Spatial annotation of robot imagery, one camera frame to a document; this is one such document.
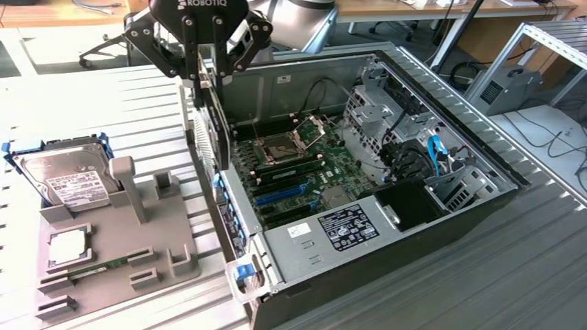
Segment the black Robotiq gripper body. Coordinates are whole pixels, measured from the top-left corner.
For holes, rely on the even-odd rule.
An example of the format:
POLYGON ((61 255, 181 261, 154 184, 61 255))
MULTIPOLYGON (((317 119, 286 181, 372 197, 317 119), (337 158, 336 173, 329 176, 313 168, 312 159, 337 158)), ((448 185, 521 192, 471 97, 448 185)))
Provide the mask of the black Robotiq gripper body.
POLYGON ((184 42, 184 28, 197 44, 226 43, 248 15, 246 1, 149 1, 148 24, 154 24, 184 42))

